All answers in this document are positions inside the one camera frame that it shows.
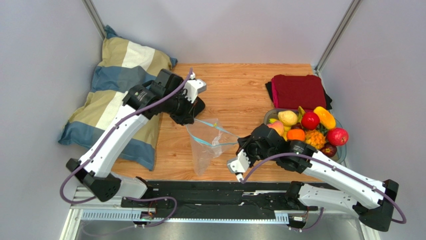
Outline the pink peach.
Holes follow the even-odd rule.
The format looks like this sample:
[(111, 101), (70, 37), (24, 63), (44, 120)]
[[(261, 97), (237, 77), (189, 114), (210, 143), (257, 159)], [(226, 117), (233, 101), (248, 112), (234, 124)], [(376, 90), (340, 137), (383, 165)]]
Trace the pink peach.
[(270, 129), (275, 130), (279, 136), (283, 136), (283, 134), (285, 133), (285, 126), (283, 125), (283, 123), (279, 120), (274, 121), (272, 123), (267, 124), (267, 126)]

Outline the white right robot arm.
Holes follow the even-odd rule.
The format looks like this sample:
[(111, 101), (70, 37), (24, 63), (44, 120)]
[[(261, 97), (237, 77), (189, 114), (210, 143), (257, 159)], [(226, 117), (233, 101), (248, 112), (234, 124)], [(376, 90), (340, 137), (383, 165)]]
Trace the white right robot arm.
[(268, 161), (279, 167), (322, 180), (332, 188), (320, 188), (292, 181), (284, 198), (293, 208), (334, 210), (355, 216), (364, 225), (387, 232), (391, 223), (407, 219), (395, 200), (399, 184), (391, 179), (375, 180), (336, 163), (321, 151), (300, 140), (286, 140), (265, 124), (250, 135), (237, 139), (235, 158), (229, 171), (244, 184), (254, 171)]

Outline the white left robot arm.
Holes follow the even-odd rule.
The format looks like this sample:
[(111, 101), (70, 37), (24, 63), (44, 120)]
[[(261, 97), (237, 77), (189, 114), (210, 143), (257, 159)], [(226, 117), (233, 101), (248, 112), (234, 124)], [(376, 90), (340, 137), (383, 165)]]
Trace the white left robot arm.
[[(79, 159), (71, 158), (66, 163), (71, 173), (60, 186), (61, 198), (73, 205), (91, 200), (107, 202), (113, 197), (141, 199), (149, 189), (146, 181), (114, 173), (113, 165), (134, 135), (154, 116), (166, 113), (176, 124), (193, 124), (205, 108), (199, 94), (206, 89), (207, 84), (192, 71), (182, 78), (167, 69), (162, 69), (154, 80), (130, 88), (96, 143)], [(64, 187), (72, 177), (76, 177), (92, 197), (66, 198)]]

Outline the clear zip top bag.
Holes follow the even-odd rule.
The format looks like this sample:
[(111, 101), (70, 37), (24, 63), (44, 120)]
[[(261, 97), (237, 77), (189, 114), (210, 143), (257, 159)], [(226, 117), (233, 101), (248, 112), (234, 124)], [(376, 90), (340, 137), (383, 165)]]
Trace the clear zip top bag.
[(226, 130), (219, 119), (194, 119), (186, 125), (190, 138), (194, 172), (201, 176), (209, 167), (211, 160), (237, 144), (236, 134)]

